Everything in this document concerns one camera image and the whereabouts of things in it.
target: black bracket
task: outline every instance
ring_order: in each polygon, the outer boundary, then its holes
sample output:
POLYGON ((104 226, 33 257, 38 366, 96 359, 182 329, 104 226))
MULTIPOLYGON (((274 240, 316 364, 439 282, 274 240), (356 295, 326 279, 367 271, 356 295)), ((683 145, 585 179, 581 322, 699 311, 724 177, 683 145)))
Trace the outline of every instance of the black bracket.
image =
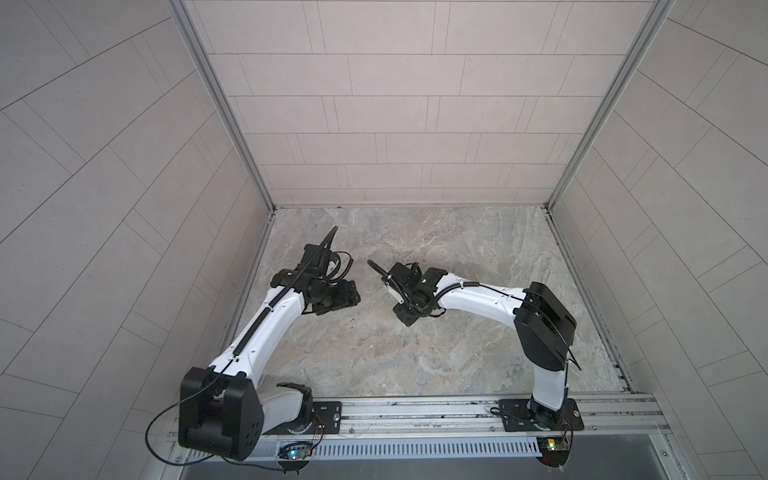
MULTIPOLYGON (((334 435, 339 433, 341 427, 341 402, 313 402, 312 415, 320 417, 320 421, 323 423, 323 429, 325 435, 334 435)), ((311 435, 312 429, 308 429, 304 434, 311 435)), ((296 432, 291 432, 287 428, 287 424, 283 423, 270 431, 263 433, 262 435, 299 435, 296 432)))
MULTIPOLYGON (((509 412, 510 415, 502 416, 505 432, 540 432, 541 429, 536 426, 531 414, 528 412, 527 399, 501 399, 498 401, 498 407, 502 412, 509 412)), ((566 430, 584 430, 584 421, 581 419, 581 413, 578 411, 576 401, 565 399, 563 406, 558 412, 558 420, 553 428, 556 432, 566 430)))

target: white robotic arm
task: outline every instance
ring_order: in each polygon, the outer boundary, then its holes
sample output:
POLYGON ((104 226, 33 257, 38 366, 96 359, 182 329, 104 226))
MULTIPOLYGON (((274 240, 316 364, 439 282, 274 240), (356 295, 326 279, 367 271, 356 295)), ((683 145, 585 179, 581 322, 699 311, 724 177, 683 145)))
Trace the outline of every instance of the white robotic arm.
POLYGON ((534 364, 531 419, 544 429, 554 427, 567 392, 568 350, 576 322, 549 288, 536 282, 527 289, 485 285, 435 268, 422 274, 418 263, 396 263, 389 272, 371 260, 368 264, 382 274, 398 301, 393 311, 407 326, 420 317, 438 316, 433 312, 442 308, 475 313, 517 330, 534 364))

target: cable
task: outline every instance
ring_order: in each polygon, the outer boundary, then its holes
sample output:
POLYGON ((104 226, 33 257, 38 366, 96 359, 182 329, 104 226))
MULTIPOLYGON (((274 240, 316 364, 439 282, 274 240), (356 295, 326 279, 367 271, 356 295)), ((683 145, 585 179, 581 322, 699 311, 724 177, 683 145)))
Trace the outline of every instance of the cable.
POLYGON ((265 467, 263 465, 256 465, 255 463, 237 463, 229 460, 228 458, 221 457, 222 460, 224 460, 226 463, 231 463, 232 465, 237 465, 239 467, 256 467, 261 468, 263 470, 270 470, 272 472, 285 472, 282 468, 272 468, 272 467, 265 467))
POLYGON ((156 415, 156 416, 155 416, 155 417, 152 419, 152 421, 151 421, 151 422, 149 422, 149 425, 147 425, 147 430, 144 432, 144 444, 147 446, 147 449, 149 450, 149 453, 151 453, 151 454, 152 454, 152 455, 153 455, 153 456, 154 456, 156 459, 160 460, 161 462, 163 462, 163 463, 164 463, 164 464, 166 464, 166 465, 172 465, 172 466, 174 466, 174 467, 184 467, 184 466, 187 466, 187 465, 194 465, 194 464, 196 464, 196 463, 205 462, 205 461, 206 461, 206 460, 208 460, 209 458, 211 458, 211 457, 215 457, 215 455, 208 455, 208 456, 207 456, 207 457, 205 457, 205 458, 201 458, 201 459, 199 459, 199 460, 195 460, 194 462, 186 462, 186 463, 175 463, 175 462, 169 462, 169 461, 168 461, 168 460, 166 460, 165 458, 162 458, 162 457, 160 457, 160 456, 159 456, 159 455, 158 455, 158 454, 157 454, 157 453, 156 453, 156 452, 155 452, 155 451, 152 449, 152 445, 150 445, 150 444, 149 444, 149 430, 152 428, 152 425, 155 423, 155 421, 157 421, 157 419, 159 419, 159 418, 160 418, 160 417, 161 417, 161 416, 162 416, 162 415, 163 415, 165 412, 167 412, 168 410, 172 409, 173 407, 175 407, 175 406, 177 406, 177 405, 181 405, 182 403, 186 402, 187 400, 189 400, 189 399, 192 399, 192 398, 194 398, 194 397, 196 397, 196 396, 200 395, 202 392, 205 392, 206 390, 208 390, 208 388, 210 388, 210 386, 212 386, 214 383, 216 383, 216 381, 219 379, 219 377, 221 377, 221 376, 224 374, 224 371, 225 371, 225 370, 227 370, 227 369, 229 368, 229 366, 230 366, 230 365, 232 365, 232 362, 233 362, 233 361, 234 361, 234 359, 230 360, 230 361, 229 361, 229 363, 227 364, 227 366, 225 366, 223 369, 221 369, 221 372, 219 372, 219 374, 218 374, 218 375, 216 375, 216 376, 214 377, 214 379, 213 379, 213 380, 211 380, 211 381, 210 381, 210 383, 209 383, 208 385, 206 385, 205 387, 203 387, 203 388, 201 388, 201 389, 197 390, 195 393, 193 393, 192 395, 188 396, 186 399, 181 399, 181 400, 179 400, 178 402, 176 402, 176 403, 174 403, 173 405, 171 405, 170 407, 168 407, 168 408, 166 408, 165 410, 163 410, 162 412, 158 413, 158 414, 157 414, 157 415, 156 415))

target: gray stone surface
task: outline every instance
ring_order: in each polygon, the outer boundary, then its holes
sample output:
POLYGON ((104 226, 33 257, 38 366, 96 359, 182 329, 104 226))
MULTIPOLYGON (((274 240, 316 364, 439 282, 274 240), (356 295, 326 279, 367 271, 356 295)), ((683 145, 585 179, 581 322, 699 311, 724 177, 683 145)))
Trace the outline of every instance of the gray stone surface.
POLYGON ((572 391, 621 390, 540 207, 395 207, 278 210, 240 328, 263 301, 281 268, 294 268, 305 243, 339 227, 334 250, 355 258, 359 305, 301 316, 270 359, 260 388, 276 382, 311 386, 315 396, 454 395, 530 392, 531 364, 517 333, 456 310, 405 327, 394 299, 366 265, 400 261, 444 268, 498 286, 546 284, 578 322, 572 391))

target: robotic arm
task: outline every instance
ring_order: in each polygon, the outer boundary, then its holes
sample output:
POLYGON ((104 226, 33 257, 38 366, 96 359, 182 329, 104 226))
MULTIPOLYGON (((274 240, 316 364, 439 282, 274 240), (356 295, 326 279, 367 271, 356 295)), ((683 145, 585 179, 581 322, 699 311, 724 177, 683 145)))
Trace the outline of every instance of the robotic arm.
POLYGON ((300 432, 311 423, 312 389, 280 383, 260 397, 255 384, 299 315, 323 315, 359 303, 355 283, 343 279, 352 258, 337 275, 341 259, 330 249, 336 230, 320 245, 307 244, 295 269, 283 269, 273 277, 261 311, 208 368, 187 372, 181 382, 181 446, 242 461, 262 432, 282 424, 300 432), (312 311, 306 311, 309 305, 312 311))
POLYGON ((382 275, 398 302, 392 311, 406 326, 442 315, 433 313, 439 308, 476 313, 516 329, 525 356, 534 364, 528 413, 540 428, 555 428, 567 395, 568 351, 576 321, 549 288, 537 282, 527 289, 485 285, 436 268, 422 274, 418 263, 395 263, 389 272, 372 260, 368 264, 382 275))

